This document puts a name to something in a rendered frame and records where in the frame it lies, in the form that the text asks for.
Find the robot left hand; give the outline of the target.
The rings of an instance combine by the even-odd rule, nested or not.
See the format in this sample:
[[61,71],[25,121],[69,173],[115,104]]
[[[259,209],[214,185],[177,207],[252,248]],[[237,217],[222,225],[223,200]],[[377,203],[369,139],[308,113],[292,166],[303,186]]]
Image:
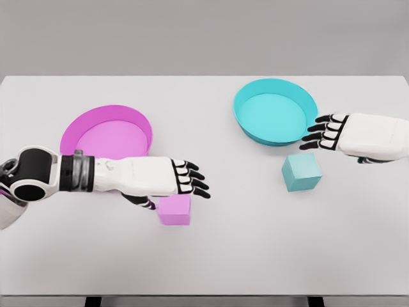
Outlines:
[[119,191],[136,205],[155,210],[152,196],[194,194],[211,198],[205,176],[192,162],[169,157],[136,157],[124,161],[127,168],[121,170]]

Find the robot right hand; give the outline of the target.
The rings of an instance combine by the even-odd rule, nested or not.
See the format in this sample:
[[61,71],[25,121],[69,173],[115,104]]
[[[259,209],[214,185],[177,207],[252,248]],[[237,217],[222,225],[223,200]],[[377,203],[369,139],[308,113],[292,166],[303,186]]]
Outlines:
[[326,114],[315,119],[315,124],[307,129],[299,146],[300,150],[322,149],[339,151],[356,157],[359,164],[383,164],[386,160],[377,159],[365,148],[370,133],[356,126],[351,114]]

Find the pink block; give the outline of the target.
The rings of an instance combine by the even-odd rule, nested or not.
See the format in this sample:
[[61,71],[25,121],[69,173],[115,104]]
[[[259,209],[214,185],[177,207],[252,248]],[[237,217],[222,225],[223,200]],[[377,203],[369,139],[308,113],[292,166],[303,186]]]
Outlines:
[[160,222],[166,226],[189,225],[190,205],[190,196],[188,194],[161,197],[158,203]]

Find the pink plate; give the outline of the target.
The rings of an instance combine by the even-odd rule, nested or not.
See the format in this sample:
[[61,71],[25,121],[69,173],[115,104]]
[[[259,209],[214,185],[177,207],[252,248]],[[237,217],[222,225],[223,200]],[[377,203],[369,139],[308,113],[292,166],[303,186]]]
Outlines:
[[100,106],[76,117],[66,128],[60,153],[82,150],[85,155],[114,160],[143,157],[152,141],[151,123],[141,112],[128,106]]

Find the cyan block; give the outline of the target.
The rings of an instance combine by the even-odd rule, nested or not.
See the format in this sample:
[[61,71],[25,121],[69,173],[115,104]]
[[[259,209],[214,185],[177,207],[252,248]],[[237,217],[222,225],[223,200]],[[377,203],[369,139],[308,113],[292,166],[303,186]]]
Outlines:
[[313,153],[288,155],[281,171],[288,192],[314,189],[322,178]]

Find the cyan plate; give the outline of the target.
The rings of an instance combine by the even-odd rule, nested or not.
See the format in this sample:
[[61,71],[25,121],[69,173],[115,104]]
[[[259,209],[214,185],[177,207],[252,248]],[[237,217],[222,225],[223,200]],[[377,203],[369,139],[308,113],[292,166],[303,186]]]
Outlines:
[[252,140],[267,146],[286,146],[307,134],[318,116],[318,106],[303,87],[283,79],[264,78],[236,93],[233,113]]

